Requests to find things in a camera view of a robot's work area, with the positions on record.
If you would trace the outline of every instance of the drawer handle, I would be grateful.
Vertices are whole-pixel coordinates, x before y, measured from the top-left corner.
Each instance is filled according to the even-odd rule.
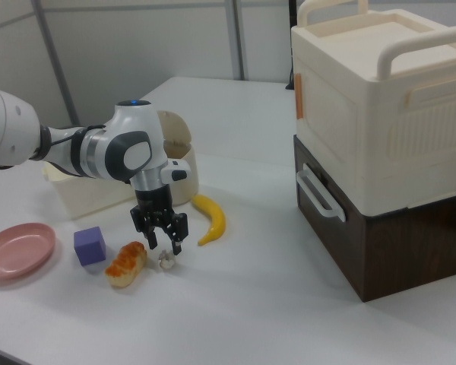
[[[319,214],[326,218],[338,217],[342,222],[346,221],[346,216],[342,207],[334,200],[331,193],[322,185],[318,177],[311,171],[311,169],[304,164],[303,170],[296,174],[296,181],[307,195],[309,200],[318,210]],[[328,203],[331,209],[326,209],[322,206],[321,202],[315,197],[311,189],[308,187],[306,181],[317,190],[321,197]]]

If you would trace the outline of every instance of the box handle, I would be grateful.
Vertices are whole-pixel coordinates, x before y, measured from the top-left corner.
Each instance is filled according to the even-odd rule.
[[[342,222],[346,221],[346,216],[342,207],[334,200],[331,193],[321,184],[318,177],[312,172],[312,170],[304,164],[303,170],[300,170],[296,174],[296,181],[307,195],[311,203],[318,210],[319,214],[326,218],[338,217]],[[321,202],[316,198],[311,188],[307,185],[306,181],[315,189],[319,195],[328,203],[331,209],[326,209],[322,206]]]
[[[330,6],[352,2],[353,0],[305,0],[297,13],[297,27],[305,27],[307,24],[307,16],[311,11]],[[358,0],[358,13],[368,13],[368,0]]]
[[[386,46],[378,57],[377,79],[388,79],[391,75],[392,62],[404,53],[452,43],[456,43],[456,27],[450,27],[446,30],[433,30],[392,43]]]

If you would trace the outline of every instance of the purple cube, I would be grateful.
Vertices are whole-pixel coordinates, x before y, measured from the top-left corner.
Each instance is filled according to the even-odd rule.
[[[99,227],[74,232],[74,250],[81,266],[106,259],[106,246]]]

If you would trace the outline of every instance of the white lid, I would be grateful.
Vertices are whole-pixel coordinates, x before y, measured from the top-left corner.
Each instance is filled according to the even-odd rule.
[[[159,114],[160,126],[166,141],[177,145],[191,143],[191,132],[183,118],[166,110],[159,110],[157,114]]]

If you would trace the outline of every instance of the orange tag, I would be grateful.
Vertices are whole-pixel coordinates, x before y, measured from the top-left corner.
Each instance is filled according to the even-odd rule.
[[[296,118],[302,119],[304,112],[302,111],[302,78],[301,74],[294,75],[294,91],[296,92]]]

